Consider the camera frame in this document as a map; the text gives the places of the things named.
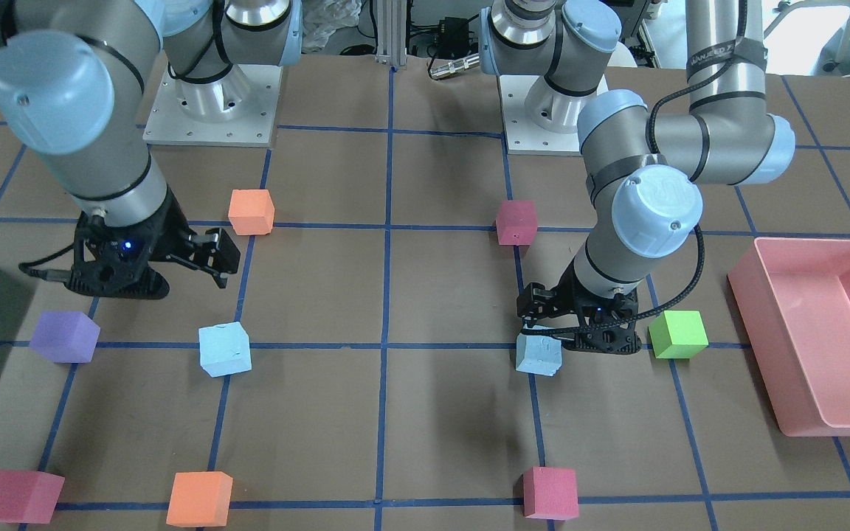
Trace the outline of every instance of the orange cube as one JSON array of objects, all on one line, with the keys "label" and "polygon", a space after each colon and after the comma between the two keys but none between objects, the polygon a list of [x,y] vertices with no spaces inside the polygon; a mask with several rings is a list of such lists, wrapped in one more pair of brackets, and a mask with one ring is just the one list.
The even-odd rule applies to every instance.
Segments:
[{"label": "orange cube", "polygon": [[229,523],[232,477],[226,473],[176,473],[166,524],[223,527]]},{"label": "orange cube", "polygon": [[239,236],[267,235],[274,228],[274,202],[267,190],[233,190],[229,221]]}]

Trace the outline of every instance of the green cube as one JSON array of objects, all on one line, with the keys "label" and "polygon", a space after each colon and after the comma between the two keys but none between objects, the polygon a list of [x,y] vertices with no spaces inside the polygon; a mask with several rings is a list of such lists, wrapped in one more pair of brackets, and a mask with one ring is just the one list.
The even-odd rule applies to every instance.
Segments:
[{"label": "green cube", "polygon": [[688,359],[710,344],[697,310],[666,310],[648,326],[657,358]]}]

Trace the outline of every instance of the table surface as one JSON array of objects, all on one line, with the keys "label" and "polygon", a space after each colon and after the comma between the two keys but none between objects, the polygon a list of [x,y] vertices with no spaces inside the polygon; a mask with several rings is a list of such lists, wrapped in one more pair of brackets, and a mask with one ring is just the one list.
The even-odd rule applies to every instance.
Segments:
[{"label": "table surface", "polygon": [[[685,84],[607,80],[649,104]],[[850,80],[770,75],[768,93],[797,135],[789,171],[703,190],[708,265],[679,308],[702,313],[711,347],[566,353],[553,378],[514,370],[516,293],[555,283],[596,218],[580,159],[507,155],[492,77],[305,56],[272,149],[153,147],[193,228],[228,226],[233,188],[269,188],[277,207],[270,235],[236,238],[227,289],[160,265],[173,289],[158,302],[20,275],[71,241],[78,210],[0,117],[0,468],[66,477],[50,530],[168,528],[173,475],[203,470],[234,477],[236,531],[545,529],[520,515],[520,475],[540,464],[576,469],[566,531],[850,529],[850,438],[780,433],[725,276],[759,235],[850,238]],[[496,242],[507,198],[536,202],[529,248]],[[642,305],[694,261],[688,242]],[[90,364],[28,349],[43,310],[94,317]],[[232,320],[254,369],[210,378],[198,329]]]}]

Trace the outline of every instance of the pink plastic container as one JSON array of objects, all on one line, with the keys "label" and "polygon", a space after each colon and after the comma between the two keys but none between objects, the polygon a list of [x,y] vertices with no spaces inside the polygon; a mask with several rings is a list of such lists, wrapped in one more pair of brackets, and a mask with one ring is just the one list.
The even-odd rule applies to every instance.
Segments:
[{"label": "pink plastic container", "polygon": [[850,436],[850,240],[756,238],[728,276],[779,429]]}]

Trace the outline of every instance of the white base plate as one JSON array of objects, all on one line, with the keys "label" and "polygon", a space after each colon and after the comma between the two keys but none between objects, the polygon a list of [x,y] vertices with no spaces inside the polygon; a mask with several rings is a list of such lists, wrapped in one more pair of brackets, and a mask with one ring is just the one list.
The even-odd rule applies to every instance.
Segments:
[{"label": "white base plate", "polygon": [[250,114],[229,122],[210,124],[195,121],[182,110],[176,93],[176,82],[162,75],[159,91],[146,120],[142,138],[157,145],[234,145],[240,148],[270,148],[274,136],[274,117],[280,97],[281,67],[263,64],[241,64],[255,88],[260,105]]},{"label": "white base plate", "polygon": [[[527,114],[527,94],[538,75],[500,75],[500,111],[507,137],[507,151],[512,155],[560,155],[579,157],[576,132],[556,133],[534,124]],[[599,92],[605,91],[605,78]]]}]

